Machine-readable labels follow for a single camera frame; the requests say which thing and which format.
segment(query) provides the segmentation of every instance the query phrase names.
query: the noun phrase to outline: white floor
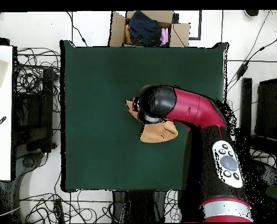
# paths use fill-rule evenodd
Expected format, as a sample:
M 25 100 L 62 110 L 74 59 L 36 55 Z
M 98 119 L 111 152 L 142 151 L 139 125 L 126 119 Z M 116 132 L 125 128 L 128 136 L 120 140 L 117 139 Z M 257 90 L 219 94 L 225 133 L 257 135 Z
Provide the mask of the white floor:
M 191 22 L 191 36 L 197 36 L 198 17 L 195 13 L 187 11 L 179 12 L 180 20 Z M 261 25 L 267 16 L 268 10 L 260 11 L 259 16 L 250 19 L 243 10 L 203 10 L 201 23 L 201 40 L 191 40 L 190 47 L 212 47 L 218 42 L 229 42 L 227 63 L 227 77 L 230 81 L 236 70 L 242 64 L 250 52 Z M 110 12 L 73 12 L 73 23 L 87 41 L 88 46 L 106 46 L 110 28 Z M 73 30 L 71 21 L 65 12 L 27 12 L 27 13 L 1 13 L 0 14 L 0 37 L 8 38 L 11 45 L 18 48 L 45 47 L 60 53 L 60 40 L 73 40 L 76 46 L 83 46 L 83 42 L 76 30 Z M 262 46 L 273 42 L 277 38 L 277 11 L 272 10 L 257 39 L 256 45 L 250 55 L 254 54 Z M 277 42 L 260 51 L 249 63 L 249 68 L 244 77 L 253 79 L 253 102 L 257 100 L 257 86 L 260 81 L 277 78 Z M 240 107 L 240 81 L 235 84 L 228 93 L 228 100 L 233 110 Z M 253 116 L 255 116 L 256 104 L 253 104 Z M 239 123 L 239 112 L 236 111 L 237 123 Z M 54 128 L 58 128 L 59 117 L 54 114 Z M 20 199 L 34 195 L 53 193 L 54 185 L 60 173 L 60 135 L 54 135 L 54 142 L 58 147 L 49 154 L 46 165 L 25 175 L 21 189 Z M 69 194 L 61 191 L 59 183 L 56 187 L 57 193 L 69 201 Z M 72 193 L 72 204 L 77 205 L 78 192 Z M 109 191 L 82 191 L 79 200 L 81 208 L 92 208 L 97 216 L 101 216 L 102 207 L 107 207 L 112 201 Z M 21 201 L 21 214 L 24 218 L 36 205 L 37 201 Z M 64 210 L 69 211 L 69 206 L 64 204 Z M 89 211 L 83 212 L 85 219 L 90 219 Z M 40 219 L 39 215 L 33 214 L 31 221 Z M 72 218 L 72 223 L 83 222 L 80 217 Z M 110 222 L 103 217 L 99 223 Z

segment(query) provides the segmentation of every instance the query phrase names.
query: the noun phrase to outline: brown fabric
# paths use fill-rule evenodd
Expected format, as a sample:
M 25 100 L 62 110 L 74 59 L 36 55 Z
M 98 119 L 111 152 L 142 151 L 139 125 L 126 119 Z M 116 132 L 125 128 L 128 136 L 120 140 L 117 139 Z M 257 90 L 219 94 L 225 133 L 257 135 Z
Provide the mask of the brown fabric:
M 126 25 L 126 27 L 125 27 L 125 41 L 129 44 L 132 44 L 131 39 L 130 39 L 130 27 L 129 27 L 129 25 Z
M 126 107 L 132 116 L 136 119 L 138 113 L 133 111 L 132 102 L 126 100 Z M 176 138 L 178 131 L 171 121 L 164 121 L 157 124 L 146 124 L 143 126 L 141 141 L 148 143 L 166 142 Z

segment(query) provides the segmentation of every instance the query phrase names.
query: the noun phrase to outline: gray button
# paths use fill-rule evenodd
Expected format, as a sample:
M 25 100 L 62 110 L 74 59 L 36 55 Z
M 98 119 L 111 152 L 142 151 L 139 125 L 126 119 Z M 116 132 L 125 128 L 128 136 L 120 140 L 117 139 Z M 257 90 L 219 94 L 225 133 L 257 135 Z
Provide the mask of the gray button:
M 225 155 L 225 150 L 224 150 L 224 149 L 220 149 L 218 152 L 219 152 L 221 155 Z
M 236 179 L 236 180 L 239 180 L 239 175 L 238 174 L 236 174 L 236 173 L 234 173 L 234 178 Z
M 227 178 L 229 178 L 230 176 L 232 176 L 232 174 L 231 174 L 229 171 L 227 171 L 227 170 L 225 170 L 225 171 L 223 172 L 223 175 L 224 175 L 225 177 L 227 177 Z
M 230 171 L 236 171 L 238 168 L 238 163 L 232 157 L 226 155 L 220 159 L 220 163 L 223 167 Z

